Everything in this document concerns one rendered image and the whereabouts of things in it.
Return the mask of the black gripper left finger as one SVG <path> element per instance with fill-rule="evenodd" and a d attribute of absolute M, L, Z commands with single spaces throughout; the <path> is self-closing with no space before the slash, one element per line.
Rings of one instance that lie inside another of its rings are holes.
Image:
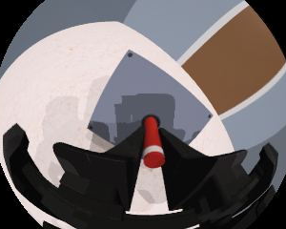
<path fill-rule="evenodd" d="M 131 211 L 144 140 L 146 126 L 140 126 L 131 136 L 125 137 L 123 142 L 105 153 L 77 148 L 60 141 L 55 142 L 52 149 L 64 172 L 116 187 L 124 210 Z"/>

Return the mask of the red peg with white band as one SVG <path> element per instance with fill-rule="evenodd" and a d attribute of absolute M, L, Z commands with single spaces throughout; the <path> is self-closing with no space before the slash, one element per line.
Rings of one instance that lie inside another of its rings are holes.
<path fill-rule="evenodd" d="M 165 156 L 163 156 L 163 148 L 161 138 L 159 138 L 157 130 L 157 119 L 155 117 L 147 117 L 144 121 L 146 126 L 146 140 L 144 140 L 144 165 L 147 168 L 162 167 L 165 164 Z"/>

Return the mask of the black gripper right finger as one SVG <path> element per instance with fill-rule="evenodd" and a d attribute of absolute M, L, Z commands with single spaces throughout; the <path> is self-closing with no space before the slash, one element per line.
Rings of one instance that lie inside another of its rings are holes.
<path fill-rule="evenodd" d="M 158 127 L 158 134 L 165 156 L 161 168 L 169 211 L 182 209 L 182 203 L 192 198 L 212 175 L 235 167 L 247 155 L 247 150 L 242 149 L 220 156 L 205 156 L 161 127 Z"/>

